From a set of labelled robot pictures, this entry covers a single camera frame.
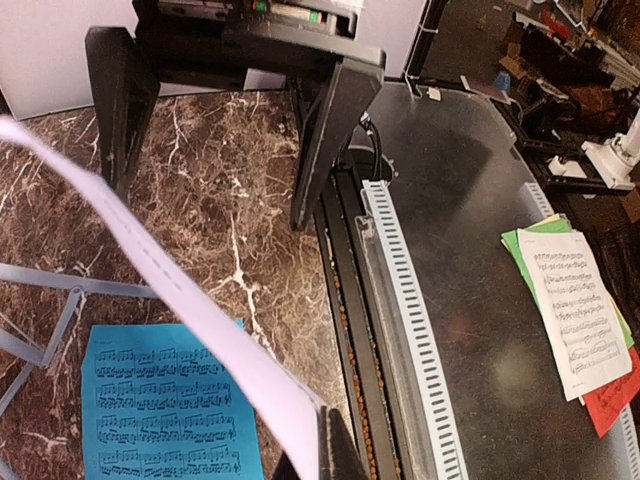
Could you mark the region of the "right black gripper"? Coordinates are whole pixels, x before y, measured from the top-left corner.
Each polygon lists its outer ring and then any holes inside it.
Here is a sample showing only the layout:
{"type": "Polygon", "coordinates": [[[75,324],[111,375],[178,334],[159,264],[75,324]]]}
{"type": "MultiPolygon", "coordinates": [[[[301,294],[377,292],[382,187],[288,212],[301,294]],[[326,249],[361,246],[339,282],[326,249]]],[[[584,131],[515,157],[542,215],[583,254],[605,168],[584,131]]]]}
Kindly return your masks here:
{"type": "Polygon", "coordinates": [[[92,27],[85,36],[107,184],[128,194],[160,82],[240,90],[250,70],[308,79],[316,91],[301,114],[290,214],[291,228],[305,230],[384,82],[386,55],[357,41],[356,9],[335,1],[136,1],[133,8],[135,42],[124,27],[92,27]]]}

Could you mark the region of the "purple sheet music page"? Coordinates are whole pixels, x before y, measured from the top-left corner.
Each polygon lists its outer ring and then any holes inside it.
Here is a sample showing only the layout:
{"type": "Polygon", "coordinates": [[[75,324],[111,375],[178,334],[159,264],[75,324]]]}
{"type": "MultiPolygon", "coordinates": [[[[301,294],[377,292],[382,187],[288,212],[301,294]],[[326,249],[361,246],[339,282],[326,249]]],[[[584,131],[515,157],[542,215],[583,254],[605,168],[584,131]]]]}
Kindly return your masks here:
{"type": "Polygon", "coordinates": [[[323,401],[242,330],[175,263],[99,175],[50,149],[5,116],[1,138],[38,155],[104,220],[113,237],[159,298],[226,367],[283,448],[287,423],[323,407],[323,401]]]}

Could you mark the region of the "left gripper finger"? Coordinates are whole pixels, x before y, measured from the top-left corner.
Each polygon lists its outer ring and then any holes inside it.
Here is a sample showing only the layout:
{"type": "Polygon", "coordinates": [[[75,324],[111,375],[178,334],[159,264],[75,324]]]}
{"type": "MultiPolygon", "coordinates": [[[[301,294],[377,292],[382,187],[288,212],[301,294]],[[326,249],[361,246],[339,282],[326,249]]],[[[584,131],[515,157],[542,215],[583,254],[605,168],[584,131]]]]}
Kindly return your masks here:
{"type": "Polygon", "coordinates": [[[367,479],[367,473],[341,413],[320,407],[296,415],[278,433],[283,452],[273,479],[367,479]]]}

